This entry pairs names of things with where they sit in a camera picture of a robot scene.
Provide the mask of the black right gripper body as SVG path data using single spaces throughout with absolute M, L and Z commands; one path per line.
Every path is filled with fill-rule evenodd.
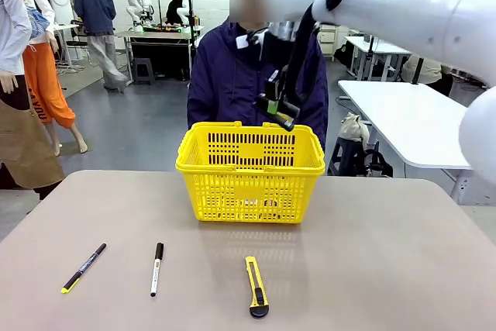
M 264 94 L 270 101 L 279 101 L 285 87 L 287 68 L 276 69 L 264 82 Z

